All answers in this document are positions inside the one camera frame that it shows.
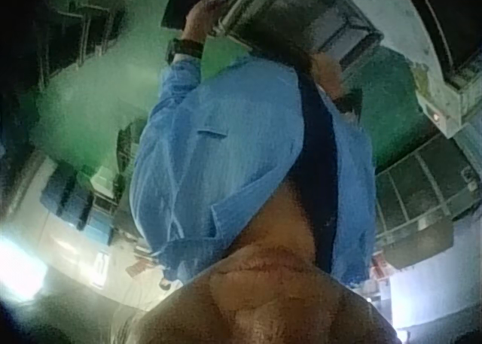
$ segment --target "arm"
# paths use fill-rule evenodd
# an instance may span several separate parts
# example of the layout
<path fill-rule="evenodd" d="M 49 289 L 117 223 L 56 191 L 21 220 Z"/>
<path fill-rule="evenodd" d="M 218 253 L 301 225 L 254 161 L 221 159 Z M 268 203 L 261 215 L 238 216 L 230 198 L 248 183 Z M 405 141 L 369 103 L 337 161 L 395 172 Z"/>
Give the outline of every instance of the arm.
<path fill-rule="evenodd" d="M 201 0 L 186 17 L 181 40 L 204 44 L 215 21 L 221 14 L 225 0 Z M 187 54 L 176 54 L 172 65 L 164 72 L 159 103 L 151 112 L 157 113 L 176 108 L 201 82 L 200 59 Z"/>

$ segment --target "light blue button-up shirt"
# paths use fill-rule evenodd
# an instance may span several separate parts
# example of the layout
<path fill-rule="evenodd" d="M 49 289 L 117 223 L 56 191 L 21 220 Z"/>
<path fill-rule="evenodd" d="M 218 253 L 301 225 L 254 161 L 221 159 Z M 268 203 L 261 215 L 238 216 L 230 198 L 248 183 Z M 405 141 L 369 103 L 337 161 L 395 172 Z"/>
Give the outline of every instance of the light blue button-up shirt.
<path fill-rule="evenodd" d="M 201 84 L 200 61 L 163 74 L 136 159 L 130 203 L 136 225 L 166 267 L 188 281 L 225 251 L 281 184 L 303 146 L 294 69 L 247 56 Z M 367 135 L 320 90 L 337 144 L 338 215 L 331 274 L 368 277 L 375 185 Z"/>

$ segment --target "bright light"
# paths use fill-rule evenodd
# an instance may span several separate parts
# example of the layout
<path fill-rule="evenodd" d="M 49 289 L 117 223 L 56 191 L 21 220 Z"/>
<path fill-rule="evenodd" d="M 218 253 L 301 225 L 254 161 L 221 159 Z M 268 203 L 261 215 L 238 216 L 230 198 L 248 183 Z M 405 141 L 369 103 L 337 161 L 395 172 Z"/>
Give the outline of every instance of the bright light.
<path fill-rule="evenodd" d="M 10 240 L 0 238 L 0 282 L 19 301 L 33 299 L 44 284 L 47 265 Z"/>
<path fill-rule="evenodd" d="M 90 283 L 98 289 L 104 288 L 107 281 L 109 256 L 105 252 L 98 252 L 90 276 Z"/>
<path fill-rule="evenodd" d="M 408 342 L 408 332 L 406 330 L 397 330 L 397 337 L 400 339 L 402 344 Z"/>
<path fill-rule="evenodd" d="M 73 254 L 78 254 L 77 249 L 74 246 L 70 245 L 68 242 L 57 239 L 55 239 L 55 241 L 61 248 L 64 248 L 65 250 L 70 251 Z"/>

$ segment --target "wristwatch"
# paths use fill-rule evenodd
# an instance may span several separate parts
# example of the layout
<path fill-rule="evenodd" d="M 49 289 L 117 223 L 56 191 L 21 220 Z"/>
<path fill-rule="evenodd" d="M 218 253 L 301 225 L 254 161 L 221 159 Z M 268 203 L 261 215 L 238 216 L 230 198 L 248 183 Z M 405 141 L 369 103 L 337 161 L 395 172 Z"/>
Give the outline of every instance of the wristwatch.
<path fill-rule="evenodd" d="M 186 54 L 195 58 L 203 57 L 204 44 L 188 39 L 174 38 L 169 42 L 166 52 L 166 61 L 171 64 L 176 54 Z"/>

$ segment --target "person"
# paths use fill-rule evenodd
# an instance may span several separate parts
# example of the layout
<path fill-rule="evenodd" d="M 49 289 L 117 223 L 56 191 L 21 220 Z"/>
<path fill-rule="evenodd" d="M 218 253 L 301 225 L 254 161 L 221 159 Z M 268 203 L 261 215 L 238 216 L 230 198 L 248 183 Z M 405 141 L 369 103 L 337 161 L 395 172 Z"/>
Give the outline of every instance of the person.
<path fill-rule="evenodd" d="M 375 188 L 368 137 L 333 103 L 340 66 L 255 53 L 200 83 L 223 6 L 197 3 L 171 47 L 130 188 L 166 279 L 185 285 L 123 342 L 395 342 L 345 286 L 367 278 Z"/>

